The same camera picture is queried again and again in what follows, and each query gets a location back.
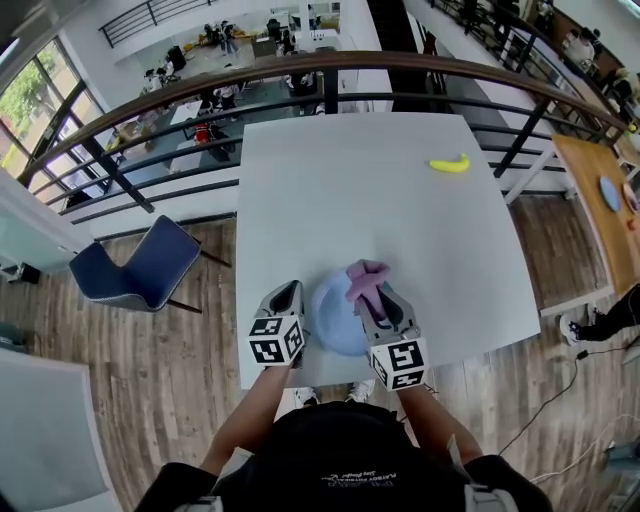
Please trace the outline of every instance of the chair leg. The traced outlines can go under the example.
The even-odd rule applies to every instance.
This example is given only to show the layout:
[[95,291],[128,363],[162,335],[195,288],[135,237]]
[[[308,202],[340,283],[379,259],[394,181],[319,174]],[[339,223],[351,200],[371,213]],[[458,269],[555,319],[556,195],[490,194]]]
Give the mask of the chair leg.
[[185,311],[190,311],[191,313],[202,314],[202,310],[198,308],[194,308],[193,306],[189,306],[187,304],[183,304],[182,302],[178,302],[177,300],[169,299],[167,301],[169,306],[173,306],[174,308],[184,309]]
[[208,253],[207,251],[203,251],[202,250],[202,242],[200,240],[198,240],[195,236],[192,236],[191,238],[193,238],[196,242],[198,242],[198,245],[200,246],[200,254],[202,256],[204,256],[208,260],[215,261],[216,263],[219,263],[223,267],[232,268],[230,263],[227,263],[226,261],[221,260],[217,256],[214,256],[213,254]]

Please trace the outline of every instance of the pink cloth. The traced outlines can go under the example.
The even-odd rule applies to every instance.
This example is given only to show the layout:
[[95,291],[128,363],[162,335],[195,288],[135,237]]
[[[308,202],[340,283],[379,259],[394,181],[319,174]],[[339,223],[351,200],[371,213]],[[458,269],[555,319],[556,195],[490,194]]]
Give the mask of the pink cloth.
[[385,283],[390,271],[389,265],[381,261],[359,260],[353,265],[349,265],[347,276],[351,279],[351,287],[347,290],[347,300],[356,302],[359,297],[364,297],[371,304],[373,309],[371,313],[376,320],[387,318],[378,287]]

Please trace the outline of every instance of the person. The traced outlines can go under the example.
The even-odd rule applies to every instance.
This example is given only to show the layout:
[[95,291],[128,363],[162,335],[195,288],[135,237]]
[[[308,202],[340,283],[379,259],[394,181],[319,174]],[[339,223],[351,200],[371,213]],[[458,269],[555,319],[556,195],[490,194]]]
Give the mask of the person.
[[283,46],[282,48],[283,55],[287,55],[288,53],[295,51],[296,36],[292,36],[289,30],[285,29],[283,31],[281,42]]
[[228,55],[236,55],[238,53],[238,45],[233,35],[233,24],[222,22],[222,50]]
[[572,322],[565,314],[560,317],[560,332],[569,345],[579,341],[606,341],[625,327],[638,325],[640,319],[640,284],[635,285],[616,302],[605,315],[589,306],[589,325]]
[[538,16],[534,22],[534,26],[542,33],[549,34],[551,32],[551,23],[553,21],[553,0],[542,0],[537,5]]
[[600,41],[601,32],[597,28],[593,29],[593,39],[591,40],[591,46],[593,46],[593,50],[595,52],[594,59],[597,59],[598,56],[604,50],[604,46],[602,45],[602,41]]
[[[225,68],[231,67],[231,64],[227,64]],[[220,106],[222,110],[231,110],[232,108],[236,108],[236,94],[239,92],[239,87],[236,84],[227,85],[225,87],[220,87],[213,91],[213,93],[220,98]],[[238,120],[237,115],[231,116],[231,121],[235,122]]]
[[277,19],[271,18],[267,22],[267,35],[273,37],[276,44],[280,42],[282,35],[280,33],[280,22]]
[[[370,381],[355,384],[344,402],[322,404],[314,389],[297,390],[303,406],[274,423],[289,372],[289,366],[262,371],[200,467],[165,465],[136,512],[375,512],[425,502],[429,510],[462,512],[471,501],[478,511],[552,510],[546,495],[503,458],[484,455],[425,386],[397,391],[419,447],[395,413],[366,403]],[[511,506],[479,507],[478,492]]]
[[[297,51],[293,51],[290,55],[297,55]],[[285,82],[287,87],[289,88],[289,96],[292,98],[297,98],[301,96],[310,96],[318,92],[318,80],[315,72],[310,73],[294,73],[292,75],[287,75],[285,77]],[[311,115],[313,114],[315,109],[315,105],[305,105],[304,114]],[[300,115],[300,106],[293,106],[294,117]]]
[[496,39],[504,45],[511,31],[511,17],[518,16],[520,9],[515,0],[497,0],[494,4],[493,33]]
[[160,81],[160,77],[153,71],[153,69],[148,69],[144,74],[144,77],[147,79],[147,91],[153,92],[158,89],[162,89],[162,82]]
[[478,8],[478,0],[464,0],[464,5],[460,10],[460,17],[465,21],[464,35],[470,31],[476,19],[476,9]]
[[175,73],[175,66],[173,65],[173,61],[168,55],[164,57],[164,70],[167,76],[172,76]]
[[318,18],[316,16],[316,10],[311,7],[311,4],[307,4],[307,9],[309,11],[309,28],[311,30],[316,30],[318,28]]
[[591,41],[593,33],[587,27],[583,27],[580,35],[574,37],[573,34],[567,35],[562,48],[565,56],[583,71],[588,69],[595,58],[595,50]]

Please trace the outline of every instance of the tree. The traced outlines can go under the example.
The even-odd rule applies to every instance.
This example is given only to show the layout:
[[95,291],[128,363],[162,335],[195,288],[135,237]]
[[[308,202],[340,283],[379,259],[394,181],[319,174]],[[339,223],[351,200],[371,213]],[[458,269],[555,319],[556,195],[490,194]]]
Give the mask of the tree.
[[[47,72],[55,68],[53,48],[45,48],[38,58]],[[49,94],[47,82],[32,62],[16,76],[0,97],[0,115],[9,122],[14,135],[20,136],[29,126],[31,113],[37,108],[44,108],[49,115],[56,112]]]

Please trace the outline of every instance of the office chair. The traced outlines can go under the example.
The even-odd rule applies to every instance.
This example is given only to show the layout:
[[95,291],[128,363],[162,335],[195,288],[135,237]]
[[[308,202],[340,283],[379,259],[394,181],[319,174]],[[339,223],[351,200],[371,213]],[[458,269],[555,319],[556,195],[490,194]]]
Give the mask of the office chair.
[[116,265],[95,242],[71,260],[69,268],[80,291],[92,302],[150,313],[169,304],[202,314],[201,309],[171,299],[200,255],[231,268],[226,261],[203,251],[200,242],[161,215],[123,266]]

